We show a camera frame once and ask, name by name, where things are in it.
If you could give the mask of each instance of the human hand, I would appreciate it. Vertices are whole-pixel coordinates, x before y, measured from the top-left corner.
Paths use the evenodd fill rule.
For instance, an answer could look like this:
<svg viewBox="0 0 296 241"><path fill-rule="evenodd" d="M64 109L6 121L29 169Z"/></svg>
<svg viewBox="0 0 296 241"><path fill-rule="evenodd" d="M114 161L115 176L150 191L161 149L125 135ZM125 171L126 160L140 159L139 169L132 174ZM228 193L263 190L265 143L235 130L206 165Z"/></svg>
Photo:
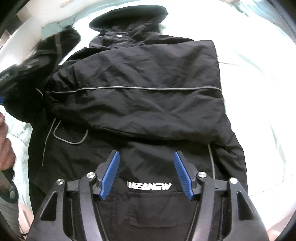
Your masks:
<svg viewBox="0 0 296 241"><path fill-rule="evenodd" d="M4 120L3 114L0 113L0 170L12 168L15 163L11 142L6 138L8 126Z"/></svg>

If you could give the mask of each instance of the blue rubber pad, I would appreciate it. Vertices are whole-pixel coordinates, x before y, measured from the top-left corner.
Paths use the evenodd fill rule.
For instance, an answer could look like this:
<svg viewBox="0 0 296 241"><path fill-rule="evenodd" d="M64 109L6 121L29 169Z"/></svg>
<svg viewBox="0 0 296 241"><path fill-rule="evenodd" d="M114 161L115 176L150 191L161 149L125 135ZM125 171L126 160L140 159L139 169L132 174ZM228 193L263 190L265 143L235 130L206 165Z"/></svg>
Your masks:
<svg viewBox="0 0 296 241"><path fill-rule="evenodd" d="M119 167L119 153L117 151L112 161L110 162L110 165L106 171L105 176L102 179L102 188L100 192L101 200L105 200L105 198L110 194L118 167Z"/></svg>
<svg viewBox="0 0 296 241"><path fill-rule="evenodd" d="M178 155L177 152L175 152L174 154L174 165L179 177L179 180L181 182L183 191L185 193L185 195L192 200L194 197L193 191L192 191L192 183L191 183L191 179L189 178L189 175Z"/></svg>

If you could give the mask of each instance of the black fabric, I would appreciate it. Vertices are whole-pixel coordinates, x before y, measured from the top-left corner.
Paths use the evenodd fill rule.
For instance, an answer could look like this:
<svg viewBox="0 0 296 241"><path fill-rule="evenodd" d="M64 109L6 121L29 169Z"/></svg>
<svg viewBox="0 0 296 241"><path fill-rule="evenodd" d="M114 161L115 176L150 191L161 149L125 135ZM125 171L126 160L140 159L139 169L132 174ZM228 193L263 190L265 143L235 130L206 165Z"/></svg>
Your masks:
<svg viewBox="0 0 296 241"><path fill-rule="evenodd" d="M90 23L100 33L89 48L41 76L43 98L28 102L19 88L4 97L11 114L32 123L29 179L43 192L59 178L94 171L112 150L120 153L111 193L98 203L110 240L184 240L196 203L183 193L177 150L199 171L236 177L247 189L214 43L158 33L166 15L162 6L135 6L99 16ZM61 48L63 55L70 50ZM171 185L139 190L130 182Z"/></svg>

